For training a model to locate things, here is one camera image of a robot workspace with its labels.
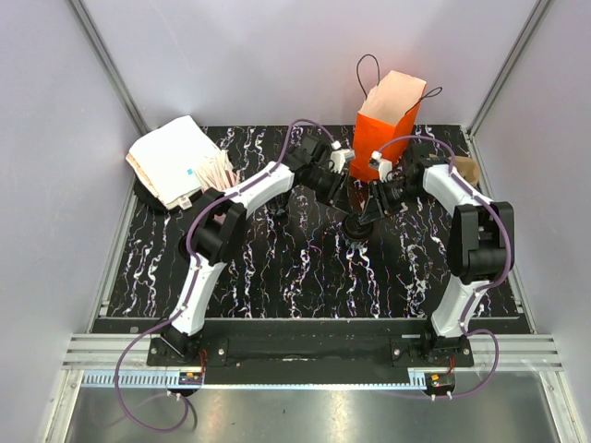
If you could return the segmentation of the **black lid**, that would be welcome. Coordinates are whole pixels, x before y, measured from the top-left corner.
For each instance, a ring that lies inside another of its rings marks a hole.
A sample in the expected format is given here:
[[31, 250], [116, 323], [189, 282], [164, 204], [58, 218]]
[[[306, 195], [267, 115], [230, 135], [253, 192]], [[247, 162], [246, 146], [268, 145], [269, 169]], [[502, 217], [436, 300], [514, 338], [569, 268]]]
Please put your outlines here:
[[373, 233], [373, 224], [362, 224], [355, 214], [347, 215], [342, 222], [344, 236], [352, 242], [367, 240]]

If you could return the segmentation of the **orange paper bag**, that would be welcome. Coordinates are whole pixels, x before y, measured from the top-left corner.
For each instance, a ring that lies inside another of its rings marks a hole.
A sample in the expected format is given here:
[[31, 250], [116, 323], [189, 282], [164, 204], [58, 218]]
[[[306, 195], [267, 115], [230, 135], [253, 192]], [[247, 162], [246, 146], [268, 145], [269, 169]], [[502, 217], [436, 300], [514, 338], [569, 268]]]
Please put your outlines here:
[[408, 144], [422, 101], [442, 92], [441, 87], [427, 89], [427, 82], [398, 71], [378, 73], [376, 85], [362, 89], [364, 101], [356, 115], [350, 174], [368, 183], [379, 178], [369, 163], [376, 151], [396, 164]]

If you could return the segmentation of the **black coffee cup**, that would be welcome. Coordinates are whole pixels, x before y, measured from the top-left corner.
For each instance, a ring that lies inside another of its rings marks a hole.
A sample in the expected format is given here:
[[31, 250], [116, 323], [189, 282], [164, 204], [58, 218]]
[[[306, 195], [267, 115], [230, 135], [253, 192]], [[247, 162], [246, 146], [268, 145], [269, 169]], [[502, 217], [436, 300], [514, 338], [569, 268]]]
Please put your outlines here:
[[282, 193], [272, 198], [267, 204], [266, 208], [273, 218], [285, 217], [289, 214], [289, 200], [290, 192]]

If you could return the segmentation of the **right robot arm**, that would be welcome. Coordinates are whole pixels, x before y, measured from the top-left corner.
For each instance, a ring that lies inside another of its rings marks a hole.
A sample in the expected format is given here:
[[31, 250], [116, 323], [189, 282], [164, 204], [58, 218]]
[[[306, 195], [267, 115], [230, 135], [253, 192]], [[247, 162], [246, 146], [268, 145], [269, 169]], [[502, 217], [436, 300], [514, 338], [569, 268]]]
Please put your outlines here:
[[358, 222], [367, 226], [384, 219], [409, 198], [422, 195], [436, 199], [451, 215], [445, 247], [451, 277], [414, 349], [425, 363], [436, 366], [466, 348], [476, 304], [512, 269], [514, 212], [510, 203], [481, 194], [451, 160], [428, 153], [424, 144], [408, 146], [402, 161], [404, 177], [396, 180], [391, 162], [379, 151], [371, 154], [368, 165], [379, 177], [369, 184]]

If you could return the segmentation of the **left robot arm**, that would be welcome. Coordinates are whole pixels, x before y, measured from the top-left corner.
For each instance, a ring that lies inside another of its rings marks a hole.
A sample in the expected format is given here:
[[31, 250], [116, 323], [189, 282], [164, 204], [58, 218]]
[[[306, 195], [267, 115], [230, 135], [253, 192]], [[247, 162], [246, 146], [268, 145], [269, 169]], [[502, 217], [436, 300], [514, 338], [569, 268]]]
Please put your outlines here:
[[296, 186], [311, 189], [324, 205], [337, 203], [346, 167], [354, 158], [354, 151], [336, 140], [325, 143], [306, 136], [298, 146], [283, 148], [278, 160], [246, 181], [225, 191], [210, 188], [198, 199], [199, 213], [186, 236], [187, 276], [161, 332], [167, 354], [176, 363], [190, 365], [198, 358], [198, 334], [211, 294], [244, 240], [253, 212], [274, 199], [288, 198]]

